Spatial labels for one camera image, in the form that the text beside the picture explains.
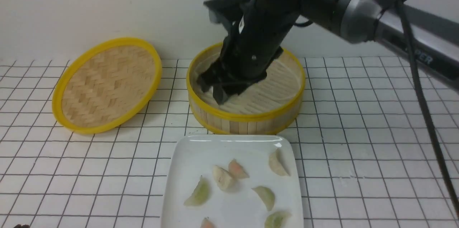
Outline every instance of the tile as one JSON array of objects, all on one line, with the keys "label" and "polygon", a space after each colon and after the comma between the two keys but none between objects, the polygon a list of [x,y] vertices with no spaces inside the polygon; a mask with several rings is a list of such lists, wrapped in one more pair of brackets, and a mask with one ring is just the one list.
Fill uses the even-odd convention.
[{"label": "tile", "polygon": [[297,117],[298,127],[319,127],[317,115],[300,114]]},{"label": "tile", "polygon": [[443,199],[419,199],[427,219],[452,219],[451,212]]},{"label": "tile", "polygon": [[98,194],[119,194],[123,193],[126,177],[104,176],[99,187]]},{"label": "tile", "polygon": [[364,199],[368,217],[372,219],[387,218],[394,219],[394,211],[389,199]]},{"label": "tile", "polygon": [[308,68],[323,68],[325,67],[325,61],[323,58],[305,58],[306,66]]},{"label": "tile", "polygon": [[369,77],[387,77],[385,68],[382,67],[366,67]]},{"label": "tile", "polygon": [[369,78],[350,78],[353,89],[372,89]]},{"label": "tile", "polygon": [[308,195],[310,197],[334,197],[330,178],[307,178]]},{"label": "tile", "polygon": [[351,154],[346,144],[325,144],[328,159],[351,159]]},{"label": "tile", "polygon": [[31,127],[25,138],[26,141],[46,141],[51,133],[51,127]]},{"label": "tile", "polygon": [[162,204],[162,196],[151,196],[148,200],[146,215],[158,217],[161,214]]},{"label": "tile", "polygon": [[338,218],[338,209],[335,199],[311,198],[311,211],[313,218]]},{"label": "tile", "polygon": [[336,197],[361,196],[359,183],[356,178],[333,178],[333,186]]},{"label": "tile", "polygon": [[132,159],[109,159],[105,175],[128,175]]},{"label": "tile", "polygon": [[50,228],[57,227],[61,217],[36,216],[31,225],[33,228]]},{"label": "tile", "polygon": [[368,128],[388,127],[384,115],[363,115],[362,118]]},{"label": "tile", "polygon": [[177,143],[162,143],[161,144],[161,149],[159,151],[159,157],[167,157],[171,158],[172,155],[174,154],[175,146]]},{"label": "tile", "polygon": [[151,186],[151,177],[128,177],[124,194],[148,195]]},{"label": "tile", "polygon": [[116,224],[114,228],[124,228],[124,227],[140,227],[142,226],[142,217],[119,217],[116,219]]},{"label": "tile", "polygon": [[143,127],[164,127],[166,114],[147,114]]},{"label": "tile", "polygon": [[95,195],[71,195],[65,215],[89,215]]},{"label": "tile", "polygon": [[354,160],[375,160],[373,147],[370,144],[350,144],[352,158]]},{"label": "tile", "polygon": [[70,194],[74,187],[76,176],[54,176],[49,184],[47,193]]},{"label": "tile", "polygon": [[324,89],[324,90],[318,90],[314,89],[312,90],[313,96],[311,96],[309,101],[334,101],[335,97],[333,95],[332,90]]},{"label": "tile", "polygon": [[351,89],[335,89],[333,94],[335,96],[335,101],[355,101],[357,94],[354,95],[354,90]]},{"label": "tile", "polygon": [[354,160],[354,165],[359,177],[382,177],[378,163],[376,161]]},{"label": "tile", "polygon": [[102,177],[78,176],[75,183],[73,194],[95,195]]},{"label": "tile", "polygon": [[24,184],[22,193],[44,194],[48,189],[52,176],[31,175]]},{"label": "tile", "polygon": [[373,90],[354,90],[355,99],[357,101],[377,101]]},{"label": "tile", "polygon": [[37,158],[31,174],[54,174],[58,163],[57,158]]},{"label": "tile", "polygon": [[375,89],[374,93],[380,102],[398,101],[397,94],[393,89]]},{"label": "tile", "polygon": [[22,195],[16,199],[16,203],[11,209],[12,214],[34,215],[40,205],[43,195]]},{"label": "tile", "polygon": [[138,143],[135,158],[156,158],[160,143]]},{"label": "tile", "polygon": [[129,175],[151,176],[153,175],[155,164],[156,159],[133,159]]},{"label": "tile", "polygon": [[320,143],[302,143],[301,152],[303,153],[303,159],[327,159],[323,145]]},{"label": "tile", "polygon": [[69,195],[45,195],[38,210],[39,215],[62,215]]},{"label": "tile", "polygon": [[167,177],[154,177],[151,184],[151,195],[163,195],[166,189]]},{"label": "tile", "polygon": [[8,168],[7,174],[29,174],[33,165],[36,163],[36,158],[18,158],[15,157]]},{"label": "tile", "polygon": [[26,175],[3,176],[0,182],[0,193],[19,193],[26,178]]},{"label": "tile", "polygon": [[386,179],[385,184],[389,195],[393,198],[416,197],[409,179]]},{"label": "tile", "polygon": [[298,128],[301,143],[322,143],[322,134],[318,128]]},{"label": "tile", "polygon": [[357,102],[336,102],[339,114],[360,114]]},{"label": "tile", "polygon": [[20,147],[21,142],[18,141],[1,141],[0,157],[14,157]]},{"label": "tile", "polygon": [[339,115],[333,114],[319,114],[318,120],[321,127],[330,127],[330,128],[340,128],[341,126],[341,119]]},{"label": "tile", "polygon": [[384,179],[359,179],[363,197],[387,198]]},{"label": "tile", "polygon": [[87,157],[108,158],[114,143],[92,142]]},{"label": "tile", "polygon": [[79,173],[83,159],[76,158],[62,158],[59,166],[57,167],[56,174],[73,174]]},{"label": "tile", "polygon": [[378,160],[399,160],[397,147],[395,144],[374,144],[374,153]]},{"label": "tile", "polygon": [[33,215],[10,215],[3,227],[14,227],[18,223],[30,223],[33,219]]},{"label": "tile", "polygon": [[346,138],[349,143],[370,143],[369,135],[366,129],[346,128],[344,129]]},{"label": "tile", "polygon": [[328,78],[310,78],[312,89],[331,89],[330,80]]},{"label": "tile", "polygon": [[97,195],[91,215],[116,215],[121,196]]},{"label": "tile", "polygon": [[306,177],[330,177],[325,160],[304,160],[303,165]]},{"label": "tile", "polygon": [[348,78],[332,78],[330,83],[332,89],[352,89]]},{"label": "tile", "polygon": [[62,217],[59,228],[81,228],[87,223],[87,217]]},{"label": "tile", "polygon": [[141,131],[140,142],[153,142],[161,141],[162,127],[144,127]]},{"label": "tile", "polygon": [[397,148],[403,160],[426,159],[419,144],[398,144]]},{"label": "tile", "polygon": [[404,161],[408,176],[411,178],[433,178],[429,165],[425,161]]},{"label": "tile", "polygon": [[362,199],[336,199],[341,218],[367,218]]},{"label": "tile", "polygon": [[148,196],[123,196],[119,215],[143,216]]},{"label": "tile", "polygon": [[352,161],[329,160],[328,166],[332,177],[355,177]]},{"label": "tile", "polygon": [[335,102],[316,102],[316,111],[319,114],[337,114],[338,109],[336,108]]},{"label": "tile", "polygon": [[167,114],[166,127],[185,127],[188,114]]},{"label": "tile", "polygon": [[381,107],[378,102],[359,102],[359,108],[362,114],[380,114]]},{"label": "tile", "polygon": [[90,143],[70,142],[64,152],[64,157],[85,157]]},{"label": "tile", "polygon": [[0,194],[0,214],[9,214],[11,207],[16,200],[17,195],[13,194]]},{"label": "tile", "polygon": [[20,112],[23,108],[24,104],[27,101],[19,100],[19,101],[2,101],[4,104],[1,106],[0,104],[0,112]]},{"label": "tile", "polygon": [[110,158],[132,158],[136,151],[136,143],[117,142],[113,145]]},{"label": "tile", "polygon": [[118,135],[116,137],[116,141],[122,141],[122,142],[139,141],[140,133],[141,133],[140,127],[120,127],[118,131]]},{"label": "tile", "polygon": [[349,78],[368,76],[365,68],[346,68],[346,70]]},{"label": "tile", "polygon": [[183,127],[165,127],[161,141],[163,142],[177,142],[185,135],[185,128]]},{"label": "tile", "polygon": [[382,62],[377,57],[362,57],[365,67],[382,67]]},{"label": "tile", "polygon": [[343,58],[323,58],[327,67],[344,67]]},{"label": "tile", "polygon": [[109,217],[90,217],[87,228],[113,227],[116,218]]}]

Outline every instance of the bamboo steamer lid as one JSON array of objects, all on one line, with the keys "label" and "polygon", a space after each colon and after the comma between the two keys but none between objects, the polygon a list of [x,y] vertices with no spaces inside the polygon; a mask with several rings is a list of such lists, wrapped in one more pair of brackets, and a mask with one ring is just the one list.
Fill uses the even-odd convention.
[{"label": "bamboo steamer lid", "polygon": [[161,60],[148,42],[120,38],[80,56],[53,94],[56,120],[77,133],[100,133],[133,117],[161,80]]},{"label": "bamboo steamer lid", "polygon": [[284,51],[267,69],[265,80],[218,105],[211,91],[202,92],[197,78],[215,61],[222,44],[198,54],[187,73],[190,108],[197,121],[216,134],[277,134],[297,117],[305,73],[297,58]]}]

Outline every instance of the white plate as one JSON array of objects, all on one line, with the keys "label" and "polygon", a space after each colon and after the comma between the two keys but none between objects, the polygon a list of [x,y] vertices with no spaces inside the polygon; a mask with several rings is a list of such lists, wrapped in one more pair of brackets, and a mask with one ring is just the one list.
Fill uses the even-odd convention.
[{"label": "white plate", "polygon": [[[274,174],[268,156],[280,149],[282,163],[290,177]],[[236,159],[250,178],[239,181],[239,192],[222,192],[212,178],[213,165],[228,169]],[[185,207],[184,201],[195,189],[200,176],[211,184],[211,197],[201,207]],[[266,186],[276,196],[274,208],[266,210],[253,187]],[[303,204],[297,165],[292,146],[278,136],[197,135],[182,138],[175,148],[167,176],[162,228],[199,228],[208,217],[216,228],[264,228],[267,216],[278,210],[292,214],[285,228],[303,228]]]}]

